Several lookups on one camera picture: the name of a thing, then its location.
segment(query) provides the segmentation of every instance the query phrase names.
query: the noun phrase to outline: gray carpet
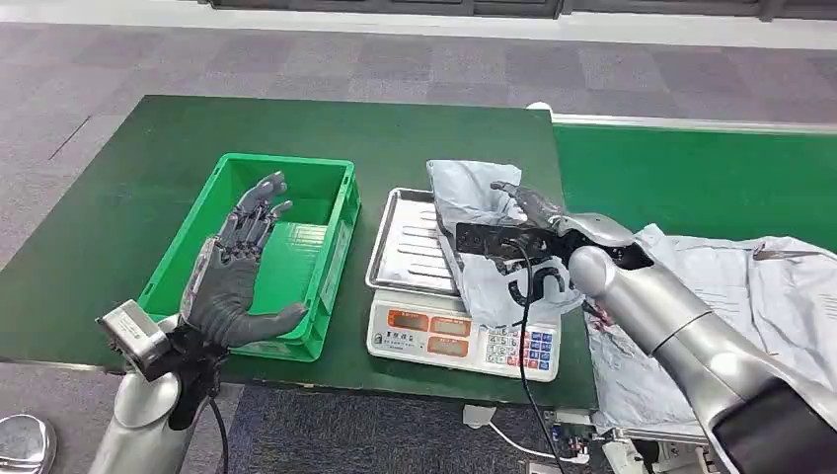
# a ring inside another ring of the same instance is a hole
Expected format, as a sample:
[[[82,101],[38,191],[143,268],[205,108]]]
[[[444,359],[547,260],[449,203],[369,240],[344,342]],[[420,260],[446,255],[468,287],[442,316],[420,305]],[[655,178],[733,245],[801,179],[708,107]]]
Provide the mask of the gray carpet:
[[[0,268],[145,94],[544,101],[567,114],[835,122],[837,53],[0,24]],[[99,373],[0,365],[0,417],[33,410],[54,420],[54,472],[82,473],[116,385]],[[454,402],[237,386],[223,402],[228,422],[236,414],[237,473],[518,472],[525,458],[488,429],[463,427]],[[496,419],[538,446],[527,417],[512,409]],[[184,472],[214,472],[218,445],[206,417]]]

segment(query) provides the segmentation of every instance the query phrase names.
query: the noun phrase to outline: digital weighing scale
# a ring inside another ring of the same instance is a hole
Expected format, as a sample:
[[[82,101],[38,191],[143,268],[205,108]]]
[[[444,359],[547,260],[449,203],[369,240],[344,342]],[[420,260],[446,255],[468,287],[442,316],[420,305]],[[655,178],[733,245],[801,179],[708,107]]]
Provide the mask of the digital weighing scale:
[[[432,192],[390,191],[366,271],[375,289],[366,348],[373,356],[519,378],[519,331],[473,324],[437,233]],[[526,378],[554,380],[561,318],[526,329]]]

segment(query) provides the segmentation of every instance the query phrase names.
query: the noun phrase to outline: white cable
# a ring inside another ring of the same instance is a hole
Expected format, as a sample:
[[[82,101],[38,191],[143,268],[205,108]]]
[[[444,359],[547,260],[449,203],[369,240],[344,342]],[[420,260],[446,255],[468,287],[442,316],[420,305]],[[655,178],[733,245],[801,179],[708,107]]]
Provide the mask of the white cable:
[[[555,459],[555,456],[553,456],[552,454],[547,454],[546,452],[540,452],[540,451],[533,451],[532,449],[527,449],[527,448],[521,446],[520,444],[517,444],[516,442],[512,441],[511,439],[508,438],[508,436],[503,434],[503,432],[501,432],[499,430],[499,428],[497,428],[495,426],[494,422],[489,422],[489,426],[492,427],[492,430],[494,430],[495,433],[497,433],[499,435],[499,437],[501,437],[505,442],[507,442],[509,445],[511,445],[515,449],[518,449],[518,450],[523,451],[523,452],[528,453],[528,454],[532,454],[533,456],[541,456],[541,457],[548,457],[550,459]],[[586,464],[587,461],[590,460],[590,456],[588,454],[579,454],[576,457],[572,457],[572,458],[560,457],[559,459],[564,461],[564,462],[571,462],[573,464]]]

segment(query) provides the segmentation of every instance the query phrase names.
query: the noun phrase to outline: robotic hand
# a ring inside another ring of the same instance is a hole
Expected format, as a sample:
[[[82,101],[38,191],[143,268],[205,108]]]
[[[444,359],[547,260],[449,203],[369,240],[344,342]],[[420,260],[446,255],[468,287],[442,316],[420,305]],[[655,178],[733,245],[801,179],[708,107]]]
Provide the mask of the robotic hand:
[[[195,422],[220,387],[228,349],[290,332],[305,316],[300,303],[274,315],[248,313],[262,251],[291,207],[271,202],[286,190],[277,172],[241,197],[198,252],[178,314],[158,325],[129,300],[97,320],[135,370],[116,393],[91,474],[180,472]]]
[[[301,303],[293,303],[275,315],[248,314],[262,250],[276,221],[292,206],[286,200],[270,207],[285,191],[281,172],[259,181],[198,252],[184,289],[180,318],[214,344],[238,348],[288,333],[308,311]]]
[[[575,286],[671,376],[725,472],[837,470],[837,395],[753,346],[616,221],[573,214],[536,191],[493,183],[515,198],[521,227],[460,223],[457,251],[507,259],[555,255]]]

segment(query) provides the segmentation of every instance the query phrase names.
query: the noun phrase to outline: robotic thumb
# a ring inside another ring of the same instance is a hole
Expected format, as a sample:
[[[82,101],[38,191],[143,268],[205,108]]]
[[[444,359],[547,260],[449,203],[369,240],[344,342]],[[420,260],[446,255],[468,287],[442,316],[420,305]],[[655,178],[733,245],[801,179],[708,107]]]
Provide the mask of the robotic thumb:
[[[274,316],[245,315],[237,318],[224,335],[223,345],[228,348],[240,348],[256,341],[281,336],[293,331],[302,321],[308,308],[302,303],[293,303]]]

